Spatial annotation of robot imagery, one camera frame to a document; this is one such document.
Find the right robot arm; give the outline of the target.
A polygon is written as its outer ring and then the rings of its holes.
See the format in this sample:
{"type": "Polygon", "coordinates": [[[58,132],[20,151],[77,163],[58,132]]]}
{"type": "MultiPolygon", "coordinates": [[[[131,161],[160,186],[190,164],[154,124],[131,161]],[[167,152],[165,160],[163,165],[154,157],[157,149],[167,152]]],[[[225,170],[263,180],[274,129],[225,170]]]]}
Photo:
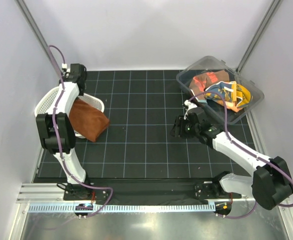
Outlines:
{"type": "Polygon", "coordinates": [[[229,132],[211,124],[200,107],[177,116],[170,133],[175,138],[198,139],[247,172],[247,176],[227,172],[217,175],[211,186],[212,194],[217,198],[236,193],[254,198],[261,207],[272,210],[293,194],[293,180],[283,158],[271,158],[248,147],[229,132]]]}

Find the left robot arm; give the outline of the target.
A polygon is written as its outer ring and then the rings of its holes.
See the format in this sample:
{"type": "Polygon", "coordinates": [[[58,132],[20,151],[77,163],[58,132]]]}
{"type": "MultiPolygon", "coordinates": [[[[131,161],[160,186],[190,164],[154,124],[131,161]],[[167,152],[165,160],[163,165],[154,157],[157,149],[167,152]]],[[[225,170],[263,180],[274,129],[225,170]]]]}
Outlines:
{"type": "Polygon", "coordinates": [[[61,81],[37,104],[34,115],[40,144],[61,164],[67,178],[57,187],[64,191],[64,200],[88,200],[92,187],[76,154],[76,134],[70,121],[75,100],[84,94],[87,70],[80,63],[62,65],[61,81]]]}

